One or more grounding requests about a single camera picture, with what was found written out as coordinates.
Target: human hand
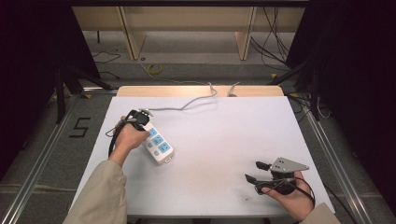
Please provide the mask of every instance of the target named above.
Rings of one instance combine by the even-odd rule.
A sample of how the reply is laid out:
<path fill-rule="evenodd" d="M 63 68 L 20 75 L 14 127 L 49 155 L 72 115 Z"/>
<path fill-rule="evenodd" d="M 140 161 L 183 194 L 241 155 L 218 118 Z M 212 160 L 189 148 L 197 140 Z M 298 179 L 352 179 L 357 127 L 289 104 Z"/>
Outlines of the human hand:
<path fill-rule="evenodd" d="M 294 172 L 295 177 L 304 179 L 301 171 Z M 296 186 L 308 194 L 311 193 L 310 188 L 303 180 L 296 179 Z M 306 197 L 299 190 L 295 190 L 291 194 L 283 195 L 274 189 L 262 188 L 262 192 L 271 198 L 277 200 L 289 212 L 289 214 L 299 221 L 304 220 L 308 214 L 314 209 L 311 199 Z"/>
<path fill-rule="evenodd" d="M 122 116 L 117 125 L 119 125 L 124 119 L 125 116 Z M 148 132 L 138 131 L 131 123 L 126 123 L 117 137 L 115 148 L 109 159 L 115 161 L 119 166 L 122 166 L 131 150 L 139 147 L 148 137 Z"/>

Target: power cord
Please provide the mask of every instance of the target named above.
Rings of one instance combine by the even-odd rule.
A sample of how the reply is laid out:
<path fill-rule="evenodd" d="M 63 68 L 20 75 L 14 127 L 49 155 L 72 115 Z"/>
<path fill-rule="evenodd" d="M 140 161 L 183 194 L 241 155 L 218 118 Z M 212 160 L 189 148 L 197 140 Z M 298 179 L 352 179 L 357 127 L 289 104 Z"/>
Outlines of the power cord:
<path fill-rule="evenodd" d="M 111 72 L 99 72 L 99 73 L 106 73 L 106 74 L 110 74 L 111 76 L 115 77 L 116 79 L 120 79 L 120 77 L 112 74 Z"/>
<path fill-rule="evenodd" d="M 288 71 L 289 71 L 289 70 L 287 70 L 287 69 L 276 68 L 276 67 L 273 67 L 273 66 L 267 64 L 267 63 L 265 62 L 263 56 L 265 56 L 265 57 L 267 57 L 267 58 L 275 59 L 275 60 L 281 62 L 282 64 L 286 65 L 285 62 L 283 62 L 282 60 L 280 60 L 279 58 L 277 58 L 273 53 L 271 53 L 270 51 L 268 51 L 268 50 L 265 49 L 264 47 L 260 46 L 260 44 L 257 43 L 257 41 L 256 41 L 252 36 L 250 37 L 250 39 L 253 40 L 253 42 L 250 42 L 251 46 L 252 46 L 255 50 L 257 50 L 257 51 L 262 55 L 262 63 L 264 63 L 265 66 L 270 67 L 270 68 L 273 68 L 273 69 L 276 69 L 276 70 L 279 70 L 279 71 L 285 71 L 285 72 L 288 72 Z"/>
<path fill-rule="evenodd" d="M 234 83 L 234 84 L 231 86 L 230 90 L 229 90 L 228 93 L 227 93 L 227 97 L 232 96 L 232 94 L 233 94 L 233 88 L 235 88 L 235 86 L 238 85 L 238 84 L 239 84 L 239 82 Z"/>
<path fill-rule="evenodd" d="M 330 117 L 330 115 L 332 114 L 332 111 L 329 111 L 328 115 L 323 115 L 322 112 L 320 111 L 320 108 L 319 108 L 319 102 L 320 102 L 320 97 L 318 98 L 318 104 L 317 104 L 317 108 L 318 108 L 319 114 L 320 114 L 324 119 L 328 119 L 328 118 Z"/>
<path fill-rule="evenodd" d="M 341 204 L 341 206 L 343 206 L 343 208 L 346 210 L 347 214 L 349 215 L 349 217 L 352 219 L 352 222 L 354 224 L 358 224 L 358 222 L 356 221 L 356 219 L 352 216 L 352 214 L 349 212 L 349 210 L 347 209 L 347 207 L 343 204 L 343 202 L 341 202 L 340 198 L 337 197 L 337 195 L 335 195 L 335 193 L 327 186 L 323 183 L 323 186 L 332 194 L 332 196 L 334 196 L 335 200 L 337 200 L 337 202 L 339 202 Z"/>
<path fill-rule="evenodd" d="M 172 80 L 172 79 L 154 77 L 154 76 L 151 75 L 151 73 L 148 71 L 148 69 L 147 69 L 142 63 L 141 63 L 140 65 L 143 67 L 143 69 L 146 71 L 146 73 L 147 73 L 152 79 L 155 79 L 155 80 L 159 80 L 159 81 L 169 81 L 169 82 L 175 82 L 175 83 L 179 83 L 179 84 L 181 84 L 181 83 L 195 83 L 195 84 L 199 84 L 199 85 L 206 85 L 205 83 L 203 83 L 203 82 L 198 82 L 198 81 L 175 81 L 175 80 Z"/>
<path fill-rule="evenodd" d="M 302 178 L 300 178 L 300 177 L 294 177 L 294 178 L 296 178 L 296 179 L 298 179 L 298 180 L 302 180 L 303 182 L 305 182 L 305 184 L 309 187 L 309 189 L 311 190 L 311 192 L 312 192 L 312 196 L 311 196 L 311 194 L 309 194 L 309 193 L 307 193 L 307 192 L 305 192 L 304 190 L 302 190 L 302 189 L 300 189 L 299 187 L 297 187 L 297 186 L 294 186 L 297 190 L 299 190 L 301 193 L 303 193 L 306 197 L 308 197 L 311 201 L 312 201 L 312 204 L 314 205 L 314 207 L 315 207 L 315 204 L 316 204 L 316 198 L 315 198 L 315 193 L 314 193 L 314 191 L 312 190 L 312 188 L 311 188 L 311 186 L 308 184 L 308 182 L 306 182 L 304 179 L 302 179 Z"/>
<path fill-rule="evenodd" d="M 192 104 L 194 101 L 197 101 L 199 99 L 204 99 L 204 98 L 209 98 L 209 97 L 213 97 L 216 94 L 218 94 L 218 91 L 216 91 L 212 84 L 210 82 L 208 82 L 209 86 L 210 86 L 210 91 L 212 92 L 212 94 L 208 95 L 208 96 L 201 96 L 201 97 L 197 97 L 192 99 L 191 101 L 189 101 L 188 103 L 186 103 L 185 105 L 183 105 L 181 108 L 174 108 L 174 107 L 163 107 L 163 108 L 147 108 L 148 111 L 152 110 L 152 111 L 162 111 L 162 110 L 185 110 L 186 107 L 190 104 Z"/>
<path fill-rule="evenodd" d="M 271 25 L 271 22 L 270 22 L 270 20 L 268 18 L 268 14 L 267 14 L 267 12 L 265 10 L 265 7 L 263 7 L 262 9 L 263 9 L 264 15 L 265 15 L 265 17 L 266 17 L 266 19 L 268 21 L 268 24 L 269 24 L 269 26 L 271 28 L 270 34 L 271 33 L 274 34 L 274 37 L 276 38 L 277 49 L 279 50 L 279 54 L 281 55 L 282 59 L 285 61 L 285 57 L 288 57 L 288 54 L 286 53 L 286 51 L 289 52 L 289 50 L 283 44 L 283 42 L 280 39 L 280 36 L 279 36 L 279 34 L 277 32 L 277 21 L 278 21 L 277 13 L 278 13 L 279 8 L 278 7 L 274 8 L 274 21 L 273 21 L 272 25 Z"/>
<path fill-rule="evenodd" d="M 94 58 L 94 57 L 97 57 L 99 54 L 102 54 L 102 53 L 106 53 L 106 54 L 110 54 L 110 55 L 115 55 L 116 57 L 115 57 L 115 58 L 112 58 L 112 59 L 110 59 L 110 60 L 108 60 L 108 61 L 106 61 L 106 62 L 97 62 L 97 61 L 95 61 L 96 63 L 109 63 L 109 62 L 111 62 L 111 61 L 114 61 L 114 60 L 118 59 L 118 58 L 121 56 L 120 54 L 109 53 L 109 52 L 106 52 L 106 51 L 100 51 L 100 52 L 97 53 L 97 54 L 93 54 L 92 57 L 93 57 L 93 58 Z"/>
<path fill-rule="evenodd" d="M 297 110 L 297 111 L 293 110 L 293 113 L 294 114 L 300 114 L 303 111 L 303 106 L 300 104 L 300 102 L 298 100 L 294 99 L 292 96 L 287 96 L 287 97 L 288 97 L 288 99 L 291 100 L 290 104 L 291 104 L 291 102 L 296 102 L 297 105 L 300 106 L 299 110 Z"/>

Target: metal rail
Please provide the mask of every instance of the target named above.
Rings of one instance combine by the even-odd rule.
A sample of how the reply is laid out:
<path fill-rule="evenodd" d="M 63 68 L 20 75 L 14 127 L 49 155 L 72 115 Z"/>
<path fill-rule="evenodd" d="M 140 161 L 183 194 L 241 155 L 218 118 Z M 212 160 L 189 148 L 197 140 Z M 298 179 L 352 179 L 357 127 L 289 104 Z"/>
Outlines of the metal rail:
<path fill-rule="evenodd" d="M 27 176 L 17 196 L 14 198 L 13 202 L 9 206 L 6 215 L 3 217 L 1 222 L 2 224 L 16 223 L 18 221 L 18 218 L 21 216 L 24 206 L 27 204 L 27 201 L 29 200 L 32 191 L 35 188 L 35 184 L 40 178 L 50 158 L 50 155 L 52 154 L 53 149 L 55 149 L 59 138 L 64 131 L 64 126 L 65 124 L 67 124 L 70 118 L 70 114 L 72 113 L 73 108 L 78 102 L 78 99 L 79 95 L 72 95 L 72 97 L 69 99 L 64 118 L 53 129 L 49 140 L 41 151 L 37 161 L 35 162 L 35 165 L 32 168 L 32 171 Z"/>
<path fill-rule="evenodd" d="M 359 193 L 356 191 L 346 170 L 344 169 L 343 164 L 340 162 L 338 156 L 332 148 L 332 144 L 330 143 L 329 138 L 321 126 L 320 121 L 316 121 L 311 112 L 308 112 L 307 116 L 309 123 L 311 124 L 311 127 L 320 142 L 323 152 L 326 155 L 332 170 L 334 171 L 335 177 L 337 178 L 340 187 L 346 196 L 356 220 L 360 224 L 373 223 L 367 213 L 367 209 L 365 208 L 361 197 L 359 196 Z"/>

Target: human arm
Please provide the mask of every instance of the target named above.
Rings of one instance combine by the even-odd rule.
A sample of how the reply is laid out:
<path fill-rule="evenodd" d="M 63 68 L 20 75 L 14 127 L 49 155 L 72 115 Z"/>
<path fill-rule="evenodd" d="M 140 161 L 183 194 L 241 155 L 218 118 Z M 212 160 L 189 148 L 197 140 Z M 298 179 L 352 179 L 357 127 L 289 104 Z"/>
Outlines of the human arm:
<path fill-rule="evenodd" d="M 92 172 L 64 223 L 126 223 L 126 176 L 122 165 L 131 150 L 148 136 L 148 132 L 139 132 L 130 123 L 122 128 L 115 149 Z"/>
<path fill-rule="evenodd" d="M 294 176 L 297 177 L 296 185 L 303 191 L 310 193 L 310 188 L 302 180 L 304 179 L 303 174 L 298 171 L 294 172 Z M 312 204 L 311 199 L 306 197 L 299 190 L 295 190 L 291 194 L 282 195 L 276 190 L 262 188 L 262 192 L 271 198 L 277 200 L 282 206 L 289 212 L 289 214 L 299 220 L 303 224 L 335 224 L 340 223 L 335 215 L 330 211 L 326 204 L 320 204 L 316 208 Z"/>

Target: floor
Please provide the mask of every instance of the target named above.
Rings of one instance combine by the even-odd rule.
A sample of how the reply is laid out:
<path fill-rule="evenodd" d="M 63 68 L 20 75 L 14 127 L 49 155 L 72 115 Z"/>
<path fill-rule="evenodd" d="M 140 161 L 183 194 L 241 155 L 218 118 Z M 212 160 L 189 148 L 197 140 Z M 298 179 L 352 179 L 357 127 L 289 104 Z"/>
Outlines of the floor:
<path fill-rule="evenodd" d="M 232 85 L 238 81 L 246 85 L 265 85 L 272 80 L 273 76 L 281 76 L 285 69 L 281 63 L 264 58 L 254 48 L 249 48 L 246 61 L 240 61 L 237 46 L 231 33 L 150 33 L 139 56 L 139 60 L 131 61 L 125 48 L 123 35 L 114 32 L 100 32 L 100 43 L 97 42 L 96 32 L 84 32 L 87 43 L 92 51 L 93 58 L 97 61 L 97 67 L 102 80 L 113 86 L 120 85 L 174 85 L 175 83 L 165 80 L 153 80 L 140 64 L 161 64 L 163 72 L 161 78 L 183 81 L 212 81 L 218 84 Z M 263 42 L 266 34 L 253 34 L 258 42 Z M 293 39 L 293 34 L 282 34 L 282 41 L 288 48 Z M 276 56 L 279 54 L 276 42 L 270 39 L 266 46 Z M 293 84 L 296 77 L 291 78 L 280 86 L 285 93 L 294 90 Z M 88 81 L 81 80 L 82 85 L 89 90 L 83 97 L 68 95 L 67 105 L 70 116 L 56 136 L 56 145 L 48 155 L 45 167 L 39 174 L 35 188 L 27 199 L 26 204 L 18 216 L 18 223 L 62 223 L 73 201 L 82 177 L 85 166 L 91 155 L 94 142 L 101 128 L 108 104 L 115 92 L 96 91 L 96 86 Z M 316 163 L 322 181 L 329 186 L 334 195 L 346 205 L 353 214 L 359 213 L 359 209 L 351 206 L 356 199 L 366 210 L 366 220 L 361 223 L 396 223 L 395 216 L 391 213 L 382 196 L 375 188 L 374 183 L 355 158 L 342 130 L 338 127 L 336 118 L 329 116 L 329 110 L 323 108 L 320 122 L 314 122 L 310 113 L 300 104 L 290 100 L 290 105 L 296 111 L 296 120 L 304 135 L 305 142 Z M 35 162 L 41 157 L 43 148 L 48 148 L 48 140 L 53 138 L 53 130 L 59 126 L 56 121 L 56 99 L 49 100 L 43 110 L 39 122 L 27 141 L 25 150 L 21 151 L 14 164 L 9 169 L 6 177 L 0 183 L 0 217 L 2 217 L 15 197 L 21 185 L 35 167 Z M 81 130 L 76 130 L 75 125 L 89 127 L 85 135 L 80 138 L 70 137 L 81 135 Z M 315 128 L 323 128 L 322 132 L 316 132 Z M 328 143 L 320 141 L 318 134 L 326 136 Z M 345 179 L 339 179 L 336 168 L 332 165 L 333 151 L 339 163 L 342 164 L 341 173 L 348 178 L 346 182 L 356 191 L 351 196 L 346 192 Z M 336 201 L 335 196 L 329 192 L 329 197 L 335 207 L 335 215 L 342 223 L 352 223 L 346 210 Z M 271 223 L 292 223 L 290 217 L 271 217 Z M 143 223 L 192 223 L 191 219 L 145 219 Z M 261 218 L 250 219 L 226 219 L 216 218 L 212 223 L 262 223 Z"/>

